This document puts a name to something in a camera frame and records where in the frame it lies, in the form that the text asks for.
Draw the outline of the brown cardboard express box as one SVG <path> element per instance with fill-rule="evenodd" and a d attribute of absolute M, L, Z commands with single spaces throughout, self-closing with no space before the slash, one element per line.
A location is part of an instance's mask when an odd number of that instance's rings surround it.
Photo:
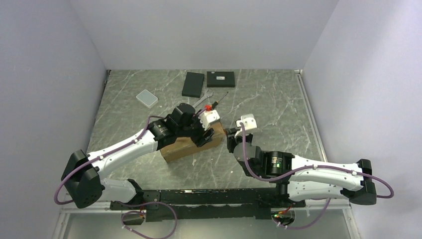
<path fill-rule="evenodd" d="M 207 142 L 201 147 L 197 147 L 190 138 L 178 138 L 175 143 L 160 149 L 162 157 L 167 163 L 169 163 L 193 155 L 195 153 L 199 153 L 219 146 L 222 140 L 225 138 L 223 126 L 220 122 L 218 122 L 212 125 L 211 127 L 214 130 L 214 134 L 211 137 L 210 142 Z"/>

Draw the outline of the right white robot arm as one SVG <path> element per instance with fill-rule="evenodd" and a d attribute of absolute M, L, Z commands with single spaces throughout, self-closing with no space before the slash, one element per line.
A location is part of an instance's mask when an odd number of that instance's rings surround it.
<path fill-rule="evenodd" d="M 348 199 L 358 205 L 374 205 L 377 192 L 368 159 L 336 164 L 311 160 L 281 151 L 265 151 L 252 145 L 251 134 L 226 129 L 227 149 L 248 177 L 275 183 L 274 200 L 285 207 L 308 199 Z"/>

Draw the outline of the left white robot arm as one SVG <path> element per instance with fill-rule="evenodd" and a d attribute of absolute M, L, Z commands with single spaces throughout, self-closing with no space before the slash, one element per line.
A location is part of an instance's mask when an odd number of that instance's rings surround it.
<path fill-rule="evenodd" d="M 176 142 L 189 138 L 196 147 L 212 140 L 220 116 L 216 110 L 205 107 L 196 111 L 189 104 L 181 103 L 165 117 L 149 116 L 145 127 L 133 136 L 105 149 L 84 153 L 77 150 L 70 155 L 61 177 L 59 188 L 64 187 L 71 197 L 68 201 L 58 199 L 58 205 L 74 203 L 79 209 L 97 201 L 121 201 L 130 209 L 142 205 L 143 192 L 132 179 L 111 180 L 109 175 L 125 164 Z"/>

